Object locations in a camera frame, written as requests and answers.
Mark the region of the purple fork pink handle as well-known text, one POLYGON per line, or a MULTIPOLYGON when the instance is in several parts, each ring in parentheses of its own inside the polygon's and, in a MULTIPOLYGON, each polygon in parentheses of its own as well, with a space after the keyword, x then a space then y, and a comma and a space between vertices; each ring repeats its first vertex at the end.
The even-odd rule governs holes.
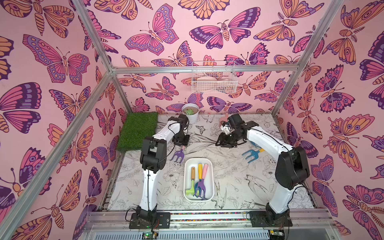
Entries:
POLYGON ((171 158, 171 161, 181 165, 185 158, 185 153, 184 153, 185 148, 186 148, 185 146, 181 146, 180 150, 174 153, 173 157, 171 158))

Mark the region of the blue fork yellow handle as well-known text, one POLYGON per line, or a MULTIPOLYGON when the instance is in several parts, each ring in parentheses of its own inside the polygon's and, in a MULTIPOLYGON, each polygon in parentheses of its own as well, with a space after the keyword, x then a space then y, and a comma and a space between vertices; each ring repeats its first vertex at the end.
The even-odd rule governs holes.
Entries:
POLYGON ((197 182, 195 183, 195 186, 194 186, 194 190, 195 190, 194 197, 196 197, 196 198, 199 198, 201 196, 201 187, 199 184, 202 180, 202 174, 203 174, 203 165, 198 164, 198 177, 199 177, 199 179, 197 180, 197 182))

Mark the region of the white plastic storage box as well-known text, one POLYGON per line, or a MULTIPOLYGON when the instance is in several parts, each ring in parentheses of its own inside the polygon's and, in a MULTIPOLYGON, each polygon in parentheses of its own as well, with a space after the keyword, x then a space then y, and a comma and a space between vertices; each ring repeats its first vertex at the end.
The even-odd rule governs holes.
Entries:
POLYGON ((215 195, 215 182, 214 182, 214 172, 213 172, 213 164, 210 160, 206 158, 191 158, 185 163, 185 178, 184 178, 184 197, 190 202, 207 202, 213 199, 215 195), (191 167, 195 167, 196 175, 195 175, 195 183, 199 179, 198 177, 198 164, 208 164, 208 171, 205 178, 205 186, 206 186, 206 200, 202 200, 202 198, 196 198, 193 196, 186 195, 186 189, 191 187, 191 167))

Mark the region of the purple rake pink handle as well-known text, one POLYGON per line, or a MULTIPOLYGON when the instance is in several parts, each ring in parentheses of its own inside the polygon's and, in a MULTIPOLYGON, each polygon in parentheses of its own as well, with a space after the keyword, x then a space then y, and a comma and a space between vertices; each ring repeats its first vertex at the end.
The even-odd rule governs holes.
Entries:
POLYGON ((206 186, 205 186, 205 178, 208 171, 208 164, 204 164, 203 171, 202 171, 202 177, 201 180, 198 183, 198 191, 199 191, 199 198, 202 198, 202 200, 206 200, 206 186))

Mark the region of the green rake wooden handle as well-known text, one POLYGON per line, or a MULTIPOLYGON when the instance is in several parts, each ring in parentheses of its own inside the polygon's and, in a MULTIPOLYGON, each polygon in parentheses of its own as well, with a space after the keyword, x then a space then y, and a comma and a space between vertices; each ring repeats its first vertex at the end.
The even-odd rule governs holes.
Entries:
POLYGON ((196 169, 195 167, 191 167, 191 187, 189 189, 186 189, 187 196, 193 196, 195 194, 195 175, 196 169))

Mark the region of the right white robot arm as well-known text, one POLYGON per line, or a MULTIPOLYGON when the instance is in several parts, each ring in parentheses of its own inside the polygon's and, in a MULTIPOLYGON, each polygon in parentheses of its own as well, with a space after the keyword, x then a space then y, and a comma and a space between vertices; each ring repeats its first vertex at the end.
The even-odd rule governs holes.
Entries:
POLYGON ((307 154, 302 147, 293 147, 267 133, 253 121, 230 120, 221 123, 222 133, 216 146, 236 148, 250 141, 264 149, 277 161, 275 178, 278 182, 272 199, 264 211, 249 212, 252 227, 291 227, 290 207, 297 189, 310 176, 307 154))

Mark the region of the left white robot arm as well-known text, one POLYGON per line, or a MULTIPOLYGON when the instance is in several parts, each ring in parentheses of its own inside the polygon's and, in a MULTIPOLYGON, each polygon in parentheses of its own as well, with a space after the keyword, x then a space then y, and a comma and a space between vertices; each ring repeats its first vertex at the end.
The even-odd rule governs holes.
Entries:
POLYGON ((184 150, 190 140, 190 135, 185 133, 189 123, 188 117, 183 114, 170 117, 158 133, 143 140, 140 163, 144 171, 144 188, 141 202, 129 220, 130 229, 154 229, 160 226, 163 217, 157 213, 157 190, 160 173, 169 157, 168 143, 184 150))

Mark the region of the green succulent plant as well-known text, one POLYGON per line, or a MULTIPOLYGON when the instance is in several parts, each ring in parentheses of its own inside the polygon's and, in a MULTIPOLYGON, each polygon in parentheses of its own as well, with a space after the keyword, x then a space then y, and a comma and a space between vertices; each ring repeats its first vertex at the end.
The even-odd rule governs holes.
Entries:
POLYGON ((184 111, 184 113, 185 113, 186 115, 194 115, 194 114, 195 114, 195 112, 194 112, 193 109, 186 109, 186 110, 184 111))

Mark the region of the white plant pot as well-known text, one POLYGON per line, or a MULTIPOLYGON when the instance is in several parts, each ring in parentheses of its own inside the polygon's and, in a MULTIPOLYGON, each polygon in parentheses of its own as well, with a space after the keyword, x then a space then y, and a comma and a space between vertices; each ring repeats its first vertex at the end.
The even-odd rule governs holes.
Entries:
POLYGON ((187 116, 190 124, 194 124, 198 120, 199 107, 196 104, 185 104, 182 113, 187 116))

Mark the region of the green artificial grass mat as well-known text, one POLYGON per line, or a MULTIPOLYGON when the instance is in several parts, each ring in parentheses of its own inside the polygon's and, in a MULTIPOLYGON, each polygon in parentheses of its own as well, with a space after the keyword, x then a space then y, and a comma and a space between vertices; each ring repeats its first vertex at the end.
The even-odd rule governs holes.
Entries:
POLYGON ((140 150, 145 137, 155 134, 158 113, 130 113, 123 124, 117 150, 120 152, 140 150))

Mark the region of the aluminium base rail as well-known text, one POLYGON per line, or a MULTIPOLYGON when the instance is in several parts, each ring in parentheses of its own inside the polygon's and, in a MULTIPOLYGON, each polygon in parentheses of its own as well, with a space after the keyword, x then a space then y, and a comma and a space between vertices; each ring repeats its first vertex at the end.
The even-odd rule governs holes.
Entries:
POLYGON ((257 227, 263 210, 168 211, 153 229, 131 229, 132 212, 96 212, 82 240, 340 240, 327 210, 292 209, 290 226, 257 227))

